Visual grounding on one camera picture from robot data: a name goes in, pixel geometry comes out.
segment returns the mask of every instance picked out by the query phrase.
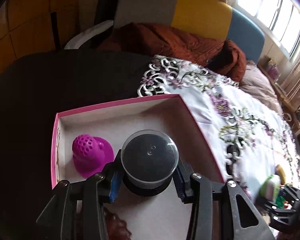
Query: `blue panel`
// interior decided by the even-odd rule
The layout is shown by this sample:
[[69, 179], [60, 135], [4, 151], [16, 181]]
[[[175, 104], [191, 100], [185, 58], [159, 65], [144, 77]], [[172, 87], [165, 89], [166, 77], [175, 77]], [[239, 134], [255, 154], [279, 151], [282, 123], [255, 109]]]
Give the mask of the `blue panel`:
[[254, 22], [234, 8], [227, 39], [234, 41], [248, 60], [258, 62], [265, 43], [265, 35]]

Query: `round container lid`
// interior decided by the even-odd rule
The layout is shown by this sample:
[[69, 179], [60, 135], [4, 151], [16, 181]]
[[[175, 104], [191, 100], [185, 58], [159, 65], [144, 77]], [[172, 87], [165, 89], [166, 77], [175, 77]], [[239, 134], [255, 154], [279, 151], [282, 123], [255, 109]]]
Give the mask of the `round container lid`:
[[157, 183], [167, 179], [176, 169], [178, 160], [174, 141], [155, 130], [134, 133], [121, 150], [123, 168], [130, 177], [140, 182]]

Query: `pillow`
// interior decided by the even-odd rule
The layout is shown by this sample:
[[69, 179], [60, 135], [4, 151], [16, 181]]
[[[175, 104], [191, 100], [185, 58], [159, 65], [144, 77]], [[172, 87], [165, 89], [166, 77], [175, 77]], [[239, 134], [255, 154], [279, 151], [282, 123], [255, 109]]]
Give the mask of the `pillow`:
[[277, 95], [275, 94], [268, 78], [258, 69], [253, 61], [247, 62], [246, 72], [239, 83], [239, 88], [258, 99], [279, 115], [283, 114]]

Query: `window frame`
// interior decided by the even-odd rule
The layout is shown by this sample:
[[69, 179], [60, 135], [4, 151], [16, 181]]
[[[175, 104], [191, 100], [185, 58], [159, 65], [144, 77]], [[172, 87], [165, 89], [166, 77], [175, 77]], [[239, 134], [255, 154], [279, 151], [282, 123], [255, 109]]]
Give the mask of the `window frame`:
[[296, 38], [296, 41], [292, 47], [292, 50], [291, 52], [289, 53], [287, 51], [287, 49], [281, 44], [281, 40], [283, 38], [283, 36], [285, 35], [286, 31], [287, 31], [287, 28], [288, 28], [288, 25], [290, 23], [290, 20], [291, 20], [291, 17], [292, 17], [292, 13], [293, 13], [293, 10], [297, 10], [297, 8], [295, 7], [295, 5], [293, 4], [292, 2], [292, 9], [291, 9], [291, 13], [290, 13], [290, 18], [289, 18], [289, 21], [287, 23], [287, 26], [286, 26], [286, 29], [282, 35], [282, 38], [281, 40], [278, 40], [274, 34], [273, 34], [273, 29], [277, 23], [277, 20], [279, 18], [279, 14], [280, 14], [280, 10], [281, 10], [281, 7], [282, 7], [282, 2], [283, 0], [278, 0], [278, 8], [276, 9], [275, 13], [274, 13], [274, 16], [273, 16], [273, 19], [271, 21], [271, 24], [270, 24], [270, 27], [268, 28], [263, 22], [261, 22], [259, 19], [258, 19], [258, 14], [259, 14], [259, 11], [260, 11], [260, 8], [262, 6], [262, 3], [263, 3], [263, 0], [260, 0], [260, 3], [259, 3], [259, 6], [258, 6], [258, 10], [257, 10], [257, 13], [255, 15], [251, 15], [249, 12], [247, 12], [244, 8], [242, 8], [239, 4], [238, 4], [238, 0], [234, 0], [234, 3], [233, 3], [233, 7], [236, 8], [238, 11], [242, 12], [245, 16], [247, 16], [248, 18], [250, 18], [254, 23], [256, 23], [261, 29], [262, 31], [264, 31], [268, 36], [270, 36], [270, 38], [276, 43], [276, 45], [280, 48], [280, 50], [285, 54], [285, 56], [288, 58], [288, 59], [291, 59], [293, 56], [294, 56], [294, 53], [296, 52], [297, 50], [297, 47], [298, 45], [300, 44], [300, 30], [299, 30], [299, 33], [298, 33], [298, 36]]

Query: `headboard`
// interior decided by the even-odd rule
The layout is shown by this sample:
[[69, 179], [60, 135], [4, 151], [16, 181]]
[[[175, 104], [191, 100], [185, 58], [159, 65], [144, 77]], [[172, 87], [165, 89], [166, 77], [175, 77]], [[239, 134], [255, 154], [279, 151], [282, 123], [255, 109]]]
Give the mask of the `headboard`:
[[131, 22], [161, 23], [205, 38], [229, 39], [254, 62], [265, 41], [257, 25], [219, 0], [119, 0], [114, 28]]

